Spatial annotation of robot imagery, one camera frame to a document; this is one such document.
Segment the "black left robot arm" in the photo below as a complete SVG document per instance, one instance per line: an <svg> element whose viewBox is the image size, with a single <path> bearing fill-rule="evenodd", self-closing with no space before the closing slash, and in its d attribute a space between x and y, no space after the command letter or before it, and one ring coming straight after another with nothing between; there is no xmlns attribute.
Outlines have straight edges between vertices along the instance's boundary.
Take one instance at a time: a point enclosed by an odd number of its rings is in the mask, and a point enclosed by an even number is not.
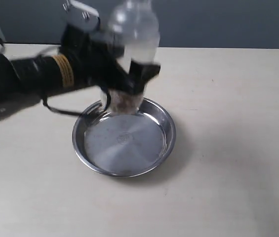
<svg viewBox="0 0 279 237"><path fill-rule="evenodd" d="M118 63L124 46L96 25L83 30L68 24L56 55L38 54L9 60L0 52L0 121L49 97L96 86L104 111L132 114L147 83L160 72L153 62L132 60L126 71Z"/></svg>

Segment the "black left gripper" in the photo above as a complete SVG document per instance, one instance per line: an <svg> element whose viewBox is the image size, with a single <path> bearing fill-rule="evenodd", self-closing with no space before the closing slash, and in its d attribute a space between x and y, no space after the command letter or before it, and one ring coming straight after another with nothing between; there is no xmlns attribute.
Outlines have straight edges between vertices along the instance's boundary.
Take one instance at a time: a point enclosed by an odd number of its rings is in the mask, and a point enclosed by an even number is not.
<svg viewBox="0 0 279 237"><path fill-rule="evenodd" d="M60 93L98 86L116 89L132 95L142 94L146 84L160 73L160 64L132 60L129 73L117 62L124 56L124 47L115 43L115 36L95 26L82 30L67 24L59 52L69 61L74 84L63 87Z"/></svg>

